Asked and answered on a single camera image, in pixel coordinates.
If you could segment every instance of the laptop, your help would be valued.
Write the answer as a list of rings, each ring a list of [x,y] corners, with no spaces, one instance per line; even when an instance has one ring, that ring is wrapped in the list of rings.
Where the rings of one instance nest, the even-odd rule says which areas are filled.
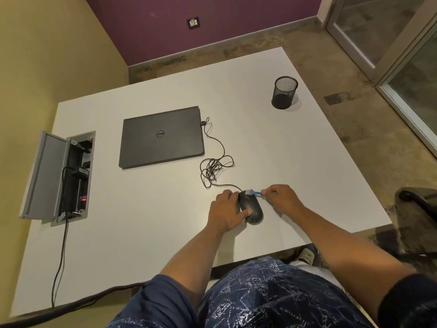
[[[198,106],[123,121],[122,169],[205,154]]]

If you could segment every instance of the purple wall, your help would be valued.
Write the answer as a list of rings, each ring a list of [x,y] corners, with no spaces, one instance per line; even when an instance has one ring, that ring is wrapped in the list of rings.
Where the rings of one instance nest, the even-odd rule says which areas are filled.
[[[127,65],[315,16],[321,0],[87,0]],[[187,19],[199,16],[200,28]]]

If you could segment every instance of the sneaker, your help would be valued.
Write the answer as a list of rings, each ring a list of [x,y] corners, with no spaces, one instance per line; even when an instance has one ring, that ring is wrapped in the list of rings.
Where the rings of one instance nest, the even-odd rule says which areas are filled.
[[[314,246],[314,244],[308,244],[308,245],[302,246],[301,249],[302,249],[302,251],[298,255],[297,260],[303,261],[303,262],[309,264],[310,266],[312,266],[314,263],[315,255],[317,253],[319,253],[317,251],[317,248]]]

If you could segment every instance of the black mesh cup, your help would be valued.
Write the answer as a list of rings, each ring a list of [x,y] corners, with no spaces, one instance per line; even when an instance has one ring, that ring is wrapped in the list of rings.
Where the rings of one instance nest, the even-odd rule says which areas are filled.
[[[292,105],[298,88],[298,81],[293,77],[282,76],[274,82],[272,105],[277,109],[287,109]]]

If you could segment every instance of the left hand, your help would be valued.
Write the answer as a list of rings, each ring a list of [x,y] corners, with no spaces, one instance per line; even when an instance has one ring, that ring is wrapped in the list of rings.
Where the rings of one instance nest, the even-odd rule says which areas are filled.
[[[240,208],[237,205],[237,199],[238,192],[232,193],[231,190],[225,190],[219,194],[216,197],[216,201],[213,201],[209,208],[207,226],[226,233],[252,215],[251,209],[239,212]]]

